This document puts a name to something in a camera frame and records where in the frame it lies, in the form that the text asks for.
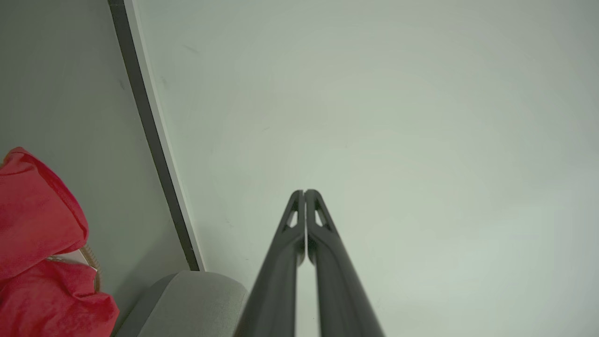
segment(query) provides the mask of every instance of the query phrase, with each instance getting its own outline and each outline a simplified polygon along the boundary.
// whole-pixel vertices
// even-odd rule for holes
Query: white wall
[[[75,195],[122,320],[189,269],[105,0],[0,5],[0,156],[23,146]]]
[[[388,336],[599,333],[598,4],[139,0],[206,268],[317,188]]]

